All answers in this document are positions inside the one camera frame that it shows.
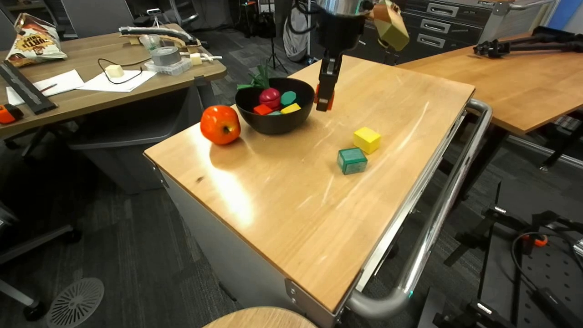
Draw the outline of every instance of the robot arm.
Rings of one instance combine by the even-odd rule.
[[[338,81],[342,54],[356,48],[364,32],[366,19],[375,23],[379,33],[379,44],[401,50],[409,42],[399,7],[391,1],[373,4],[368,0],[317,0],[316,38],[324,47],[316,90],[316,109],[332,108],[334,87]]]

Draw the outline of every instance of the red apple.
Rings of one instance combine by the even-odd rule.
[[[259,95],[259,103],[264,104],[267,107],[276,110],[280,103],[281,103],[281,95],[279,91],[274,88],[269,88],[263,90],[263,92]]]
[[[201,133],[217,145],[233,142],[241,134],[237,112],[229,106],[210,106],[202,113]]]

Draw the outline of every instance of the white paper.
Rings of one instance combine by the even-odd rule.
[[[53,76],[50,79],[38,81],[36,83],[33,83],[33,85],[38,90],[43,90],[44,88],[49,87],[55,83],[57,85],[55,85],[51,89],[43,92],[43,94],[45,96],[49,97],[52,95],[56,95],[58,93],[63,93],[63,92],[75,90],[78,87],[83,86],[83,84],[85,84],[83,82],[83,80],[81,79],[81,76],[79,76],[79,73],[77,73],[77,70],[74,69],[74,70],[69,71],[67,73]],[[22,100],[22,98],[18,95],[18,93],[16,93],[16,91],[14,91],[14,89],[12,89],[11,86],[6,87],[6,94],[8,95],[8,103],[9,104],[14,105],[14,106],[18,106],[18,105],[24,103],[24,100]]]
[[[92,90],[92,91],[109,91],[109,92],[131,92],[144,82],[152,78],[156,72],[152,71],[126,71],[124,70],[124,76],[120,78],[110,78],[112,82],[123,82],[122,84],[113,84],[107,80],[106,74],[103,72],[91,80],[87,81],[85,85],[77,88],[79,90]]]

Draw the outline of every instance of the yellow toy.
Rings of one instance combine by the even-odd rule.
[[[293,104],[287,106],[286,108],[282,109],[281,112],[282,112],[282,114],[289,114],[289,113],[292,113],[296,110],[300,110],[300,105],[293,103]]]
[[[373,153],[381,146],[381,135],[363,127],[354,133],[354,145],[365,153]]]

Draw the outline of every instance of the green block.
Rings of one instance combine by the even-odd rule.
[[[338,151],[336,162],[342,173],[351,175],[352,173],[364,172],[368,160],[360,148],[349,148]]]
[[[296,102],[296,93],[293,91],[284,92],[282,95],[282,105],[287,107]]]

